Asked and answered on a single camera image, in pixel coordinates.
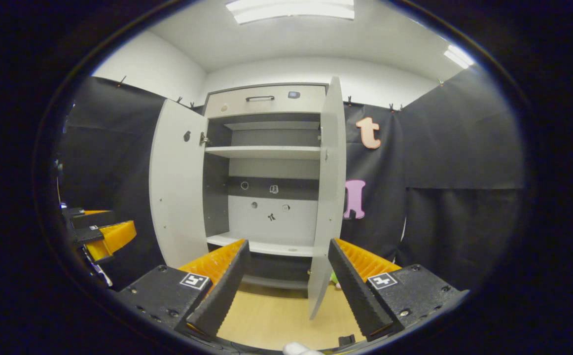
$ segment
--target ceiling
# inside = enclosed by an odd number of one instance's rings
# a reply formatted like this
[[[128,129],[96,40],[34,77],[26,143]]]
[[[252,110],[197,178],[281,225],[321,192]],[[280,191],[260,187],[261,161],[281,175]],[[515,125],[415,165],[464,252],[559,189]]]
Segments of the ceiling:
[[[387,65],[428,79],[462,70],[443,54],[449,43],[379,0],[355,0],[354,21],[315,16],[238,25],[225,4],[202,0],[150,29],[206,72],[262,59],[323,56]]]

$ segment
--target drawer handle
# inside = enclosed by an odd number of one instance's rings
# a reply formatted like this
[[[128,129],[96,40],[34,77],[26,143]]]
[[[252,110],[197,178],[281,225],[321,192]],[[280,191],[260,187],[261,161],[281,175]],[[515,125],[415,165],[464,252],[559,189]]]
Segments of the drawer handle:
[[[252,97],[248,97],[245,99],[245,101],[249,102],[251,99],[270,99],[270,100],[275,100],[276,97],[273,95],[268,95],[268,96],[252,96]]]

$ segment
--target clip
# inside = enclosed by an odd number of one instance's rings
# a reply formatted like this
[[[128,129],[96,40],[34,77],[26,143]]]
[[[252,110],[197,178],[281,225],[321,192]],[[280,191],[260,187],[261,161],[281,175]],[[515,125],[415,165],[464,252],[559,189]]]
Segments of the clip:
[[[116,87],[119,88],[119,87],[120,87],[120,84],[122,84],[122,82],[123,82],[124,79],[126,79],[126,78],[127,78],[127,76],[125,75],[124,78],[122,78],[122,80],[120,80],[120,82],[118,83],[118,85],[117,85]]]

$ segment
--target white wall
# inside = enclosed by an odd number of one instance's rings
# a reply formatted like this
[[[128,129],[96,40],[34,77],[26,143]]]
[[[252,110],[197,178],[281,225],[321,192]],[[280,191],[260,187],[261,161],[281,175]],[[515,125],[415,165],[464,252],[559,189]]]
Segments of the white wall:
[[[198,101],[206,72],[176,47],[152,32],[143,32],[111,54],[92,74],[189,105]]]
[[[341,81],[343,100],[394,108],[409,103],[437,87],[438,83],[422,76],[383,65],[338,58],[280,58],[227,67],[210,72],[198,97],[205,103],[209,92],[244,85],[266,83],[330,83],[332,76]]]

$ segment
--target drawer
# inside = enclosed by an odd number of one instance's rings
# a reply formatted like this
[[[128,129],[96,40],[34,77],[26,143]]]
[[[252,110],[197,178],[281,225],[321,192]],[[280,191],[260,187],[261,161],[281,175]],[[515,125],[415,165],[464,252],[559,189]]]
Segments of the drawer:
[[[296,98],[289,98],[296,92]],[[319,113],[324,105],[325,86],[322,85],[277,85],[241,88],[210,94],[206,104],[207,118],[231,115],[266,113]]]

